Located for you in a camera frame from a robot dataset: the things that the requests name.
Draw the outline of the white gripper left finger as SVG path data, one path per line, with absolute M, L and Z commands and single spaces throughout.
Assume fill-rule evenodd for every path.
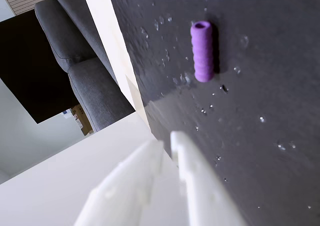
M 121 161 L 89 194 L 76 226 L 137 226 L 160 174 L 164 144 L 151 140 Z

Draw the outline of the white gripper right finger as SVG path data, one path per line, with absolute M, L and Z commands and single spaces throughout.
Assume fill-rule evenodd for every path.
M 237 205 L 193 140 L 183 131 L 170 133 L 171 156 L 185 183 L 191 226 L 246 226 Z

